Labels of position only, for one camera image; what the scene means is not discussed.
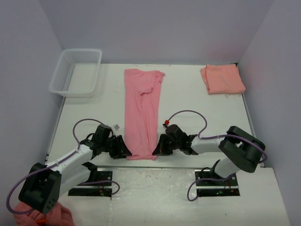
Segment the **pink t shirt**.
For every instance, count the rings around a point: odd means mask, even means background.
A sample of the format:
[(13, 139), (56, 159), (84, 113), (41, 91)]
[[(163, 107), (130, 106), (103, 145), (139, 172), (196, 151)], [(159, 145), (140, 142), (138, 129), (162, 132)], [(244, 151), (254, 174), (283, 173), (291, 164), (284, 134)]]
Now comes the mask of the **pink t shirt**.
[(152, 153), (158, 141), (158, 108), (161, 85), (165, 74), (161, 71), (126, 69), (125, 84), (125, 144), (131, 156), (128, 160), (155, 160)]

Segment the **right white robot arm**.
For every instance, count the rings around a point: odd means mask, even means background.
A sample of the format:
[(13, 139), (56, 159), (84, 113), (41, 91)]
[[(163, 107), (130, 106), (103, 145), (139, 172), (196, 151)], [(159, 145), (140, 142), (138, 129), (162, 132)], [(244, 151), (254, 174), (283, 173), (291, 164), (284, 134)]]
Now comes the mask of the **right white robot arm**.
[(222, 152), (225, 158), (217, 160), (210, 169), (209, 179), (215, 185), (242, 170), (254, 173), (257, 165), (266, 161), (265, 144), (237, 126), (231, 126), (226, 134), (211, 137), (187, 135), (177, 125), (168, 126), (152, 155), (171, 155), (180, 150), (186, 155)]

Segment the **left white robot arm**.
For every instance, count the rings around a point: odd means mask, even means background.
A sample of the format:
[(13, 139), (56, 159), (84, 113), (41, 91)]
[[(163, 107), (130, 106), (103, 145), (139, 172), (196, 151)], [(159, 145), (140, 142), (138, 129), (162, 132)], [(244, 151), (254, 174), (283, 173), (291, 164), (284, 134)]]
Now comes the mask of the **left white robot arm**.
[(62, 194), (79, 184), (93, 185), (97, 181), (97, 167), (91, 160), (101, 153), (108, 153), (113, 159), (132, 155), (121, 135), (114, 135), (111, 127), (100, 124), (95, 133), (63, 157), (49, 164), (33, 165), (19, 193), (19, 201), (40, 213), (49, 213)]

